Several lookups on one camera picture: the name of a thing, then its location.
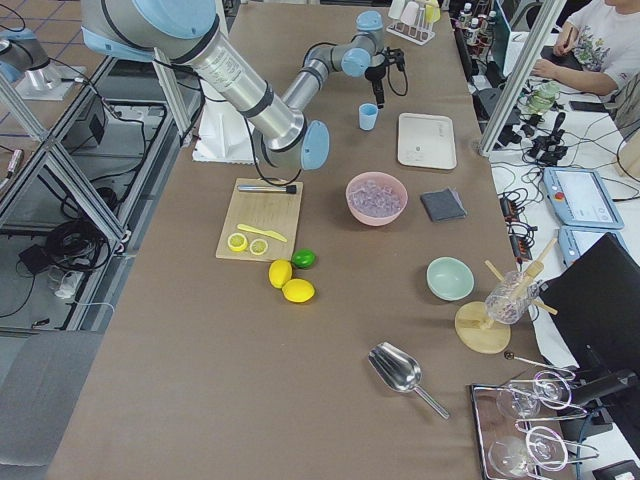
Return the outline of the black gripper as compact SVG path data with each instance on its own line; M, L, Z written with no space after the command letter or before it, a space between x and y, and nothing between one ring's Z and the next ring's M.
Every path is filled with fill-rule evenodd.
M372 90L377 106L385 105L385 92L382 80L386 76L386 57L383 53L375 55L371 59L371 65L365 71L365 78L372 83Z

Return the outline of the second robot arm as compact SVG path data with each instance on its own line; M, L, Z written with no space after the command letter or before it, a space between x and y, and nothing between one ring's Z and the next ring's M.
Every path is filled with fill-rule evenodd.
M85 73L52 60L30 29L1 32L1 76L25 100L62 101Z

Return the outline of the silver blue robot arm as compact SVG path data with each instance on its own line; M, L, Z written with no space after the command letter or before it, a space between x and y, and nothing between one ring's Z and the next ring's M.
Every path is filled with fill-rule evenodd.
M253 125L261 156L269 164L316 170L330 150L327 126L303 110L332 72L362 77L384 50L383 22L376 11L356 19L347 44L312 49L284 97L278 97L220 30L212 1L84 1L84 43L119 59L150 62L156 50L172 66L191 68Z

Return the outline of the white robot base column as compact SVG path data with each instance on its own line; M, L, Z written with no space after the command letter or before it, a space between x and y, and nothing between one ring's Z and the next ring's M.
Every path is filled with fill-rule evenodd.
M204 80L205 96L192 158L196 162L250 165L254 162L254 127Z

